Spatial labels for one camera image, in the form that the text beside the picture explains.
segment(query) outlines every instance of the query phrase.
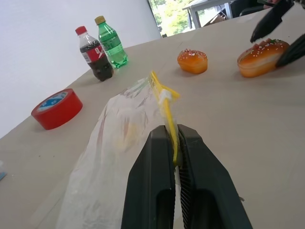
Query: tape label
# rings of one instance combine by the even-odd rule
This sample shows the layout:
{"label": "tape label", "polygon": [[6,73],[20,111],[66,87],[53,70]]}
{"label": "tape label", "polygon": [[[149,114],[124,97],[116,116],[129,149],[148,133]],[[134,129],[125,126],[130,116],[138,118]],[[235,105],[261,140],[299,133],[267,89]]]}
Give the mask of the tape label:
{"label": "tape label", "polygon": [[68,92],[60,92],[58,94],[55,94],[54,96],[50,97],[46,101],[44,101],[37,111],[45,111],[50,109],[51,107],[55,106],[57,103],[59,103],[61,100],[63,100],[67,96]]}

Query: table leg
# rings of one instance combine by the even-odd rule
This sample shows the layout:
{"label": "table leg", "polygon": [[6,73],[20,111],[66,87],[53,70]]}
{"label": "table leg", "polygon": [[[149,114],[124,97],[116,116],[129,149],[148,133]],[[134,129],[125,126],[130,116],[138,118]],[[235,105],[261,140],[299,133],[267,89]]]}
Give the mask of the table leg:
{"label": "table leg", "polygon": [[225,3],[224,4],[224,7],[225,7],[225,12],[226,12],[226,15],[227,15],[227,18],[228,19],[232,19],[232,10],[231,10],[231,5],[230,3]]}
{"label": "table leg", "polygon": [[196,29],[201,28],[198,12],[194,11],[194,9],[191,8],[191,15],[192,15],[192,19],[193,19],[195,28]]}
{"label": "table leg", "polygon": [[192,16],[191,16],[191,13],[189,10],[187,10],[187,22],[189,23],[189,27],[190,29],[193,28],[193,25],[192,25]]}

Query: table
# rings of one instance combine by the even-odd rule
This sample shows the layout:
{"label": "table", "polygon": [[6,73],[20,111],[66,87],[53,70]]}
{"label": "table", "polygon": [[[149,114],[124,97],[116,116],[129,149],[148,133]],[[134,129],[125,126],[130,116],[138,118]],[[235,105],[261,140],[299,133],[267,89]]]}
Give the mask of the table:
{"label": "table", "polygon": [[195,28],[198,29],[201,27],[198,11],[205,10],[214,6],[225,6],[225,11],[228,19],[232,18],[232,10],[230,2],[232,0],[194,0],[186,5],[183,10],[190,10],[192,20],[194,22]]}
{"label": "table", "polygon": [[[130,63],[115,77],[99,83],[88,71],[69,86],[84,107],[67,124],[45,131],[29,117],[4,136],[0,159],[8,175],[0,181],[1,228],[55,228],[69,174],[108,99],[152,69],[181,94],[173,107],[176,119],[197,130],[229,171],[253,228],[303,228],[303,59],[253,79],[243,78],[236,64],[265,13],[130,47]],[[304,32],[304,24],[295,26],[304,19],[302,7],[293,7],[270,38],[292,43]],[[205,73],[180,70],[176,57],[186,48],[207,54]],[[175,226],[183,228],[181,218]]]}

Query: black robotic arm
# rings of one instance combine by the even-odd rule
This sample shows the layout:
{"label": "black robotic arm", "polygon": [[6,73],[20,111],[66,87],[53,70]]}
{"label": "black robotic arm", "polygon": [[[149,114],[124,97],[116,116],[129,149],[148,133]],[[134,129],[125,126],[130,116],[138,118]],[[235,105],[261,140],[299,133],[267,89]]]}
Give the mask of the black robotic arm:
{"label": "black robotic arm", "polygon": [[[305,9],[305,0],[296,0]],[[270,34],[281,22],[282,16],[293,7],[293,0],[280,0],[258,23],[251,36],[250,42]],[[305,55],[305,34],[300,36],[283,53],[276,63],[276,67],[285,66]]]}

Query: white wall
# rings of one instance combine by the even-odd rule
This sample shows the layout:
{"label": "white wall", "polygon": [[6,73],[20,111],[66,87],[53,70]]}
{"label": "white wall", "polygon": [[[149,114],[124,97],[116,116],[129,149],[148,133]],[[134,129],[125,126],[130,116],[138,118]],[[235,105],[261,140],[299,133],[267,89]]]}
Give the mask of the white wall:
{"label": "white wall", "polygon": [[160,38],[146,0],[0,1],[0,138],[89,69],[75,29],[100,15],[124,47]]}

